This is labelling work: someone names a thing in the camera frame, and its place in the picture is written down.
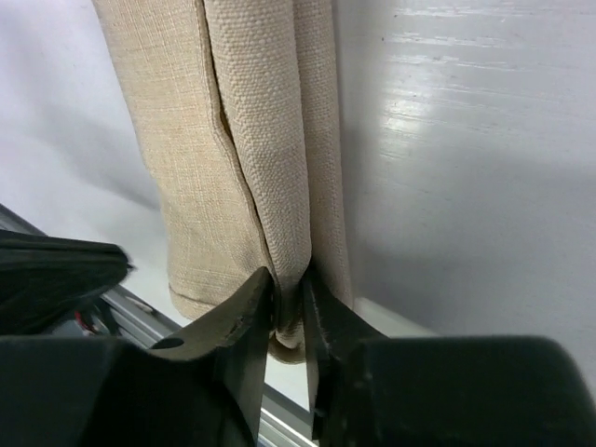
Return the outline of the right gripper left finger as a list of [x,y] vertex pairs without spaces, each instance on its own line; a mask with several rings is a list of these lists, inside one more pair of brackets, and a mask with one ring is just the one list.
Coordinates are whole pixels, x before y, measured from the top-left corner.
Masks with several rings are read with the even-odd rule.
[[117,337],[3,338],[2,444],[255,445],[272,289],[259,268],[148,349]]

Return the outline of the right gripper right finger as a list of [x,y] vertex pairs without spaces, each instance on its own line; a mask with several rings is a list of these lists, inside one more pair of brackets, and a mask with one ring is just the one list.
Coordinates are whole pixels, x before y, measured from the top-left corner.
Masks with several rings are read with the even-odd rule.
[[398,337],[301,282],[312,437],[322,446],[591,446],[570,355],[536,336]]

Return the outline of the beige cloth napkin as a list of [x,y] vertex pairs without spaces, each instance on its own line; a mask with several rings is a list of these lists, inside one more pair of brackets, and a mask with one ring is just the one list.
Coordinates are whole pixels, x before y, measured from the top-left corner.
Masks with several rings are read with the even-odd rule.
[[271,354],[301,362],[307,267],[353,301],[331,3],[94,7],[156,181],[174,305],[201,317],[266,267]]

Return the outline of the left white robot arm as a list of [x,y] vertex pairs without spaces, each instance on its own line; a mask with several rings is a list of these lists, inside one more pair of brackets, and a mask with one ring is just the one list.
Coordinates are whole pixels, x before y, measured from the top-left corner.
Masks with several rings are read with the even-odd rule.
[[118,286],[132,265],[114,244],[1,232],[1,334],[37,335]]

